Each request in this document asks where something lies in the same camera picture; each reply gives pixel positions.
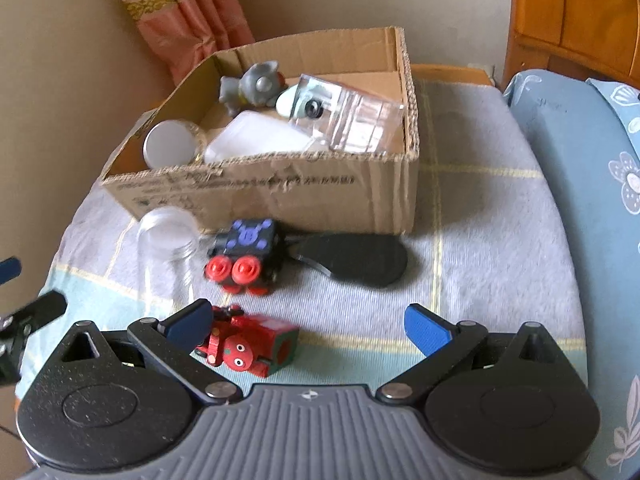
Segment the red wooden toy train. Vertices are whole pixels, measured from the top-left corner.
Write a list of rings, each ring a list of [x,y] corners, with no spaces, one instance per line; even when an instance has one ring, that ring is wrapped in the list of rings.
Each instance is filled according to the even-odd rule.
[[[213,307],[212,329],[195,348],[213,367],[267,378],[293,361],[299,327],[280,318],[246,313],[238,304]]]

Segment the clear plastic jar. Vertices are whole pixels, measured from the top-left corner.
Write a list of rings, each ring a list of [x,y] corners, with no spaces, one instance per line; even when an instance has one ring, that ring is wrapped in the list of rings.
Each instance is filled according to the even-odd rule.
[[[167,318],[195,299],[194,263],[200,232],[190,212],[163,206],[139,222],[138,301],[143,315]]]

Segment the black oval case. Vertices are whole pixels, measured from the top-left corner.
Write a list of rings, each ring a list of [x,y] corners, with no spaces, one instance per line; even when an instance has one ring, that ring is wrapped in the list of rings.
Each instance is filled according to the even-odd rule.
[[[388,234],[314,233],[285,237],[288,255],[331,280],[367,288],[398,282],[408,266],[400,239]]]

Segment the black blue toy train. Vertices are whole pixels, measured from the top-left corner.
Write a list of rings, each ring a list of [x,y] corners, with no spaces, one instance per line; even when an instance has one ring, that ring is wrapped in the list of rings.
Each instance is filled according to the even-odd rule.
[[[236,219],[215,236],[207,257],[204,278],[225,292],[268,295],[285,258],[282,231],[271,218]]]

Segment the gold bead jar silver lid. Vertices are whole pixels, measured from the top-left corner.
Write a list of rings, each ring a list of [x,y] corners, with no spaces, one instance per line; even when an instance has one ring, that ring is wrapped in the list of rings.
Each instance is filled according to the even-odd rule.
[[[177,167],[200,162],[206,148],[205,131],[183,119],[155,125],[143,142],[143,159],[150,169]]]

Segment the clear round container red label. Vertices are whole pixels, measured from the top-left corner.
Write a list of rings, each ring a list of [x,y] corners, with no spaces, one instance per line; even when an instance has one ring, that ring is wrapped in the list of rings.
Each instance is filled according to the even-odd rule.
[[[302,75],[290,124],[330,151],[386,154],[401,129],[405,107],[354,87]]]

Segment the grey cat toy figure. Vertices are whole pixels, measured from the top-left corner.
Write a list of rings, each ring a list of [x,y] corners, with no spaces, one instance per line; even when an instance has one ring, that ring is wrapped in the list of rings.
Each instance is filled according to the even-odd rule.
[[[240,77],[222,76],[218,101],[231,117],[243,110],[275,107],[278,97],[288,85],[279,72],[277,61],[256,63]]]

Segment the striped towel blanket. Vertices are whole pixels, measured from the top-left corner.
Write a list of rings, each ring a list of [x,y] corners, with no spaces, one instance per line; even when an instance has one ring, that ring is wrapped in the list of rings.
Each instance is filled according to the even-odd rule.
[[[491,332],[525,321],[547,327],[588,384],[582,306],[558,208],[506,100],[496,88],[418,80],[421,162],[416,224],[404,238],[409,264],[386,289],[334,282],[298,262],[282,268],[265,297],[231,299],[201,279],[195,297],[238,302],[297,324],[293,364],[269,378],[294,384],[368,384],[372,390],[422,359],[402,318],[417,302],[451,322],[473,320]],[[99,184],[77,209],[55,254],[43,292],[68,301],[62,318],[29,338],[24,396],[73,322],[122,330],[163,318],[137,303],[137,229]]]

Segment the cardboard box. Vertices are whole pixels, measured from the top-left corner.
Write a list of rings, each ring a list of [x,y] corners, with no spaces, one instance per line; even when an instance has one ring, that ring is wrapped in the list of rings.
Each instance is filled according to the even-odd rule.
[[[142,146],[168,119],[217,133],[230,118],[218,102],[223,76],[275,60],[288,82],[301,74],[350,84],[405,107],[393,153],[285,154],[241,157],[213,165],[152,170]],[[153,110],[103,169],[100,183],[134,218],[163,205],[194,215],[216,231],[239,218],[271,217],[303,231],[402,234],[416,218],[420,134],[405,32],[400,27],[303,32],[218,51],[202,61]]]

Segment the blue floral pillow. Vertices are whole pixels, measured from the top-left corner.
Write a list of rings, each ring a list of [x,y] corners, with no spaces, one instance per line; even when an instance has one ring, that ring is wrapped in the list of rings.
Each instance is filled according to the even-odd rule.
[[[640,151],[640,100],[639,90],[629,84],[616,81],[603,81],[593,78],[587,80],[608,102],[624,127],[634,152]]]

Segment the pink curtain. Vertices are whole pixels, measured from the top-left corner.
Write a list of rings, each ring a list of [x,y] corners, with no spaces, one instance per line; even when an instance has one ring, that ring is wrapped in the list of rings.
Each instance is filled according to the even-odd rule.
[[[239,0],[122,0],[152,52],[180,84],[217,51],[251,44]]]

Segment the wooden headboard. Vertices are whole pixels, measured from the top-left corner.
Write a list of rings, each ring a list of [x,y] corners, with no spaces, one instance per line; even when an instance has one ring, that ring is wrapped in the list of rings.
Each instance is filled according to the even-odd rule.
[[[639,85],[639,0],[511,0],[505,87],[522,70]]]

